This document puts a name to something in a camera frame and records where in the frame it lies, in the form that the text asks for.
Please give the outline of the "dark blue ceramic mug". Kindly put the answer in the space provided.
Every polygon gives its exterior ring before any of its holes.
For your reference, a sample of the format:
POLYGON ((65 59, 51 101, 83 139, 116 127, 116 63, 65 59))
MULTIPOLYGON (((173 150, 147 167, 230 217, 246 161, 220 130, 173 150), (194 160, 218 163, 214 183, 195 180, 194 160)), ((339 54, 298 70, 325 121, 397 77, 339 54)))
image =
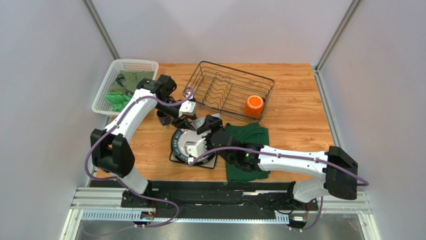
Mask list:
POLYGON ((172 123, 172 117, 162 111, 157 111, 156 116, 162 126, 168 126, 172 123))

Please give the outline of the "orange ceramic mug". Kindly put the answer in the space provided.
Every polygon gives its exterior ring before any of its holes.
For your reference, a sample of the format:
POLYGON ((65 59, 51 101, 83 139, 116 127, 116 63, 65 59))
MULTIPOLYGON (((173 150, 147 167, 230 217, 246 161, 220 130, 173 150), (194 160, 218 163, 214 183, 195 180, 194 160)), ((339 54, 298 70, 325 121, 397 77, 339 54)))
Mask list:
POLYGON ((245 101, 243 113, 246 116, 260 118, 263 112, 265 101, 258 95, 251 95, 245 101))

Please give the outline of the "white ribbed bowl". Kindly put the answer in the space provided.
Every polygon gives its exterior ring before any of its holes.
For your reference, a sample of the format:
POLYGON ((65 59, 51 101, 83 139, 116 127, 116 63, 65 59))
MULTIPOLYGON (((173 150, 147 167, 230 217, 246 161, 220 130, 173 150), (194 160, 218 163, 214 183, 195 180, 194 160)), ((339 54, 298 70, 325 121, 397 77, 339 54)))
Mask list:
MULTIPOLYGON (((220 117, 221 118, 221 114, 220 113, 213 114, 212 116, 214 116, 214 117, 220 117)), ((204 123, 205 117, 198 118, 198 119, 196 119, 196 120, 194 120, 192 122, 192 124, 195 126, 196 129, 199 128, 204 123)))

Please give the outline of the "square floral ceramic plate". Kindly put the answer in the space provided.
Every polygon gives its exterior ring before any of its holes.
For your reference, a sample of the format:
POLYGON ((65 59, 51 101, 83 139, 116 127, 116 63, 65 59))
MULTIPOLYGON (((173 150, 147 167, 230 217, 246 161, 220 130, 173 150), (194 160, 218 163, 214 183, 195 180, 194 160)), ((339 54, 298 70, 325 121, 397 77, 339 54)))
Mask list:
MULTIPOLYGON (((170 153, 169 160, 175 163, 188 165, 187 161, 184 161, 183 157, 185 155, 176 155, 174 152, 170 153)), ((208 157, 205 157, 202 161, 195 163, 194 167, 201 167, 207 169, 214 169, 217 162, 217 155, 215 153, 210 154, 208 157)))

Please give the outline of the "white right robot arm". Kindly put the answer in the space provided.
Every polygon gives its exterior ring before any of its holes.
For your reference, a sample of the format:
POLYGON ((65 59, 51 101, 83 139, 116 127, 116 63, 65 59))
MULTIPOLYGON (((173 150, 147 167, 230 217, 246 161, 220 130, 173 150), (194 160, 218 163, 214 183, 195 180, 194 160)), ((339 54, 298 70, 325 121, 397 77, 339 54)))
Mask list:
POLYGON ((219 117, 212 115, 206 116, 196 134, 201 139, 185 145, 190 166, 209 154, 218 154, 244 172, 283 171, 310 176, 289 184, 287 199, 293 205, 324 196, 357 199, 361 180, 359 165, 339 146, 332 145, 326 151, 303 152, 243 142, 225 130, 219 117))

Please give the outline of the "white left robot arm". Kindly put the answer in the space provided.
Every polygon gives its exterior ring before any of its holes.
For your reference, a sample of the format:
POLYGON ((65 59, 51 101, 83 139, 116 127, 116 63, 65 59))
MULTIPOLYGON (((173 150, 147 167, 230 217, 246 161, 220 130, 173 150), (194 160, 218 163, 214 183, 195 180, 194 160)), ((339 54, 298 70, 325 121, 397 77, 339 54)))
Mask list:
POLYGON ((109 180, 119 182, 142 202, 159 202, 160 199, 153 197, 152 184, 135 167, 130 142, 139 125, 149 112, 157 109, 172 117, 176 128, 195 129, 191 123, 196 115, 195 91, 187 86, 183 90, 184 99, 176 101, 171 97, 176 88, 176 82, 168 75, 162 74, 157 80, 142 79, 119 115, 104 129, 94 129, 90 134, 91 148, 85 162, 109 173, 109 180))

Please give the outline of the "folded dark green t-shirt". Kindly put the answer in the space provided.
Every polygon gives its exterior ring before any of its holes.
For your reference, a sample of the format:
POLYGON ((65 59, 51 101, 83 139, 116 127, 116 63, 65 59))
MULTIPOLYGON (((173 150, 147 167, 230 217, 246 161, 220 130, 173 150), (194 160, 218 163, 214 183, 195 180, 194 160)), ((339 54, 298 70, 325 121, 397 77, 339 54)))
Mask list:
MULTIPOLYGON (((224 130, 235 137, 241 143, 269 145, 269 131, 258 123, 250 123, 243 126, 228 123, 224 130)), ((245 172, 235 165, 226 163, 226 180, 229 183, 247 184, 254 180, 263 180, 269 177, 269 171, 245 172)))

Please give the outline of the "bright green cloth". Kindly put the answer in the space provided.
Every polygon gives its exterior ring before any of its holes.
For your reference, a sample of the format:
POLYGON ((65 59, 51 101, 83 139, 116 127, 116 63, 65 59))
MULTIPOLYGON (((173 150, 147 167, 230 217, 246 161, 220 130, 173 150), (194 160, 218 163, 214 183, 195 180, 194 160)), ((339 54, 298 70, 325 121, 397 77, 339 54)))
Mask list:
POLYGON ((133 93, 113 91, 105 95, 106 101, 112 106, 113 112, 121 112, 133 97, 133 93))

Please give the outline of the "olive green cloth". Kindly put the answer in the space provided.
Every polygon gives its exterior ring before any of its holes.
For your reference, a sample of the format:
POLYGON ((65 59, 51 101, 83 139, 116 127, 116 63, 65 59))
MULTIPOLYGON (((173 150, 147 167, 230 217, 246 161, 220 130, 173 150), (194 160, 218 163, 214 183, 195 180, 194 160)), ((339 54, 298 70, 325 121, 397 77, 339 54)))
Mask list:
POLYGON ((137 89, 138 84, 143 79, 153 79, 154 71, 123 71, 121 70, 119 74, 115 77, 110 92, 120 92, 125 96, 132 97, 135 90, 137 89))

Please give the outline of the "white plastic basket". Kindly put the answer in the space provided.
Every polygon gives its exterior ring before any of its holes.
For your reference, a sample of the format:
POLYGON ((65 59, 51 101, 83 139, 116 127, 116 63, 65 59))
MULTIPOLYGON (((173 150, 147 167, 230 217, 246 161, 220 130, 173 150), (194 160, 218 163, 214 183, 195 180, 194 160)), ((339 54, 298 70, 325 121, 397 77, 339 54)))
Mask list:
POLYGON ((119 113, 113 111, 113 106, 108 103, 106 94, 111 90, 111 87, 121 71, 126 72, 152 72, 153 79, 156 79, 159 69, 159 64, 156 61, 142 59, 116 59, 114 60, 101 81, 100 87, 93 100, 91 109, 94 113, 106 116, 118 116, 119 113))

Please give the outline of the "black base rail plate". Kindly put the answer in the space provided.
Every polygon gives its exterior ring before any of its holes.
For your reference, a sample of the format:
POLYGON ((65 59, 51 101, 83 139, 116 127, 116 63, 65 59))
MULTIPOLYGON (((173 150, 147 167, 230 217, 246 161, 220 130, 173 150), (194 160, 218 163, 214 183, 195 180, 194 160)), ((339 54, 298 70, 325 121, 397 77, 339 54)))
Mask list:
POLYGON ((159 202, 143 202, 115 181, 95 181, 89 187, 118 191, 118 206, 125 210, 141 210, 142 220, 151 215, 155 220, 173 215, 183 220, 272 220, 279 214, 310 215, 325 207, 332 196, 308 203, 292 204, 287 198, 291 182, 229 183, 221 181, 154 180, 152 196, 159 202))

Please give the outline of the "aluminium front rail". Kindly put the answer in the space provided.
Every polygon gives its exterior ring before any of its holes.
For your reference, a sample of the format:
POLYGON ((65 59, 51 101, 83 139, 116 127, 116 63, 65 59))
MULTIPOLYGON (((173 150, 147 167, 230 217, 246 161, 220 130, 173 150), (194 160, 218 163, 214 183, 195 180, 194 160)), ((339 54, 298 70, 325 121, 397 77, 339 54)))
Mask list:
POLYGON ((379 240, 367 195, 356 200, 326 196, 291 209, 285 183, 154 181, 159 202, 138 200, 115 183, 92 183, 75 191, 62 240, 249 239, 379 240))

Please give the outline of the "aluminium frame post left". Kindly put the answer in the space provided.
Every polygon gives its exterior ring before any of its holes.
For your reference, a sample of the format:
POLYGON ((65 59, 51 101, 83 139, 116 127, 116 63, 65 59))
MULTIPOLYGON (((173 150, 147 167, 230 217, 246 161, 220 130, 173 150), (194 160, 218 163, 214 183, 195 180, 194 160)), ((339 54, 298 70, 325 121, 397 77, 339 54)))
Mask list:
POLYGON ((120 59, 119 52, 117 48, 115 47, 113 40, 111 36, 108 33, 107 28, 105 27, 102 18, 92 0, 82 0, 83 5, 86 8, 86 11, 88 12, 90 18, 92 19, 94 25, 97 28, 97 31, 99 32, 107 50, 109 51, 111 57, 113 60, 120 59))

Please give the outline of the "aluminium frame post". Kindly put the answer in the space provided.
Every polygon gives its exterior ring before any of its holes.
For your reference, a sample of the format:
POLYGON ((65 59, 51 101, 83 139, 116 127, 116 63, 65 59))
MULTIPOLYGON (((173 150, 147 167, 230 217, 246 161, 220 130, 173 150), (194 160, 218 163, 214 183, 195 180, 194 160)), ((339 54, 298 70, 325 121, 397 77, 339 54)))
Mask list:
POLYGON ((88 12, 90 18, 92 19, 94 25, 97 28, 97 31, 99 32, 107 50, 109 51, 111 57, 113 60, 120 59, 119 52, 117 48, 115 47, 113 40, 111 36, 108 33, 107 28, 105 27, 102 18, 92 0, 82 0, 83 5, 86 8, 86 11, 88 12))
POLYGON ((338 147, 342 147, 343 142, 341 139, 335 111, 333 109, 332 95, 329 94, 327 90, 327 87, 330 86, 328 79, 333 75, 335 72, 335 67, 337 66, 335 63, 335 51, 362 4, 362 0, 350 1, 350 4, 348 5, 342 19, 337 25, 318 62, 311 66, 332 141, 334 145, 338 147))

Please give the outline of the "aluminium frame post right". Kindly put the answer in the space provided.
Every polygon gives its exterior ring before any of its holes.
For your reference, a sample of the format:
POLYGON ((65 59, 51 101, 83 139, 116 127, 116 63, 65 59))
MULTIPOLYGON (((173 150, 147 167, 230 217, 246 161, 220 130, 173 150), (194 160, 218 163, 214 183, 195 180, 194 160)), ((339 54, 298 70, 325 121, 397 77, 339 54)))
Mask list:
POLYGON ((311 66, 332 141, 334 145, 338 147, 342 147, 343 142, 341 139, 335 111, 333 109, 332 95, 329 94, 327 90, 327 87, 330 86, 328 79, 333 75, 335 72, 335 67, 337 66, 335 63, 335 51, 362 4, 362 0, 350 1, 350 4, 348 5, 342 19, 337 25, 318 62, 311 66))

